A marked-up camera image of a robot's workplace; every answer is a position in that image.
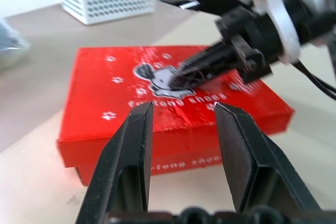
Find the table surface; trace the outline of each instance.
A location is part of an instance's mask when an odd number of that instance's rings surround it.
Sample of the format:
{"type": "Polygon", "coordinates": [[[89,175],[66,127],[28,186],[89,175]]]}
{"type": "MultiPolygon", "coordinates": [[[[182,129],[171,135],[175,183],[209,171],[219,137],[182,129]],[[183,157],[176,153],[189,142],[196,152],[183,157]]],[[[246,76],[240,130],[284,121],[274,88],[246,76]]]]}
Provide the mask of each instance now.
{"type": "MultiPolygon", "coordinates": [[[[158,3],[156,12],[84,26],[53,6],[9,19],[32,44],[15,67],[0,73],[0,222],[75,222],[85,195],[73,168],[56,150],[62,107],[77,48],[126,45],[208,45],[219,38],[204,13],[158,3]]],[[[307,46],[302,61],[335,84],[328,51],[307,46]]],[[[277,64],[264,81],[296,113],[282,148],[323,209],[336,209],[336,103],[291,66],[277,64]]],[[[153,176],[150,210],[179,213],[187,206],[234,210],[221,166],[153,176]]]]}

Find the white bracket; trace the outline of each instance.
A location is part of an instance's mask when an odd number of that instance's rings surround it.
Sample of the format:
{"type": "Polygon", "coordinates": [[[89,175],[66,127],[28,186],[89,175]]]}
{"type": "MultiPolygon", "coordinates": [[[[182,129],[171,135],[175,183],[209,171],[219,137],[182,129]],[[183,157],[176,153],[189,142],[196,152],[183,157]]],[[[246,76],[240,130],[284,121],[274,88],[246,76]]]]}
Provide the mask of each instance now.
{"type": "Polygon", "coordinates": [[[285,8],[283,0],[253,0],[254,11],[267,13],[272,19],[284,53],[279,57],[282,63],[295,63],[299,60],[301,46],[295,26],[285,8]]]}

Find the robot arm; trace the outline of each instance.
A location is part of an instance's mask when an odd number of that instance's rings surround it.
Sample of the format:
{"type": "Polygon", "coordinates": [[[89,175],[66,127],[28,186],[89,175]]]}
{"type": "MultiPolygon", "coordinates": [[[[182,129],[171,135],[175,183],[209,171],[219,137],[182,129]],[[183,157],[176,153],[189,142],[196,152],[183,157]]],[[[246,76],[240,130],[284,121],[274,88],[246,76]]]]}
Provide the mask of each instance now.
{"type": "Polygon", "coordinates": [[[145,103],[132,109],[103,149],[76,224],[336,223],[336,212],[321,210],[285,154],[249,114],[218,103],[215,115],[236,212],[148,212],[153,105],[145,103]]]}
{"type": "Polygon", "coordinates": [[[251,82],[270,74],[270,65],[279,60],[294,65],[336,99],[330,94],[334,89],[306,72],[299,61],[301,45],[328,45],[333,39],[336,0],[252,1],[252,8],[235,8],[216,21],[222,39],[186,60],[170,87],[194,88],[231,69],[251,82]]]}

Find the gray object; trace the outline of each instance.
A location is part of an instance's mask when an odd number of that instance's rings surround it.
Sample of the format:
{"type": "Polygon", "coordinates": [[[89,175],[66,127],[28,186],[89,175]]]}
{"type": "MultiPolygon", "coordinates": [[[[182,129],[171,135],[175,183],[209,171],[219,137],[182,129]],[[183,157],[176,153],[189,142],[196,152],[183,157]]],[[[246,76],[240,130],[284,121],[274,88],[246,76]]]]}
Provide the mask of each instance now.
{"type": "Polygon", "coordinates": [[[28,48],[28,43],[19,33],[13,30],[4,19],[0,19],[0,69],[12,66],[28,48]]]}

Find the black cable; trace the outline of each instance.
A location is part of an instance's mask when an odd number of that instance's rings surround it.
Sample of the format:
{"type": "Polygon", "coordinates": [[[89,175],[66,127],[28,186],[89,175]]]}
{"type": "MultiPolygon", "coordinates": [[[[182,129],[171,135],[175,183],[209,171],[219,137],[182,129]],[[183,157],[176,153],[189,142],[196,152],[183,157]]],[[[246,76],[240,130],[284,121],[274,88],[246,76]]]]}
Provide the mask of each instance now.
{"type": "Polygon", "coordinates": [[[293,64],[293,66],[298,69],[300,72],[302,72],[307,78],[323,93],[325,93],[330,98],[336,100],[336,95],[333,93],[336,91],[336,89],[329,84],[325,83],[324,81],[320,80],[319,78],[316,78],[309,70],[302,64],[301,61],[298,63],[293,64]]]}
{"type": "MultiPolygon", "coordinates": [[[[303,71],[301,71],[300,68],[298,68],[297,66],[293,65],[297,70],[299,70],[301,73],[303,73],[303,71]]],[[[321,85],[323,85],[326,89],[329,89],[330,91],[336,93],[336,88],[334,88],[333,86],[329,85],[328,83],[324,82],[323,80],[321,80],[320,78],[318,78],[317,76],[315,76],[314,74],[311,73],[312,76],[315,77],[315,79],[317,79],[321,85]]]]}

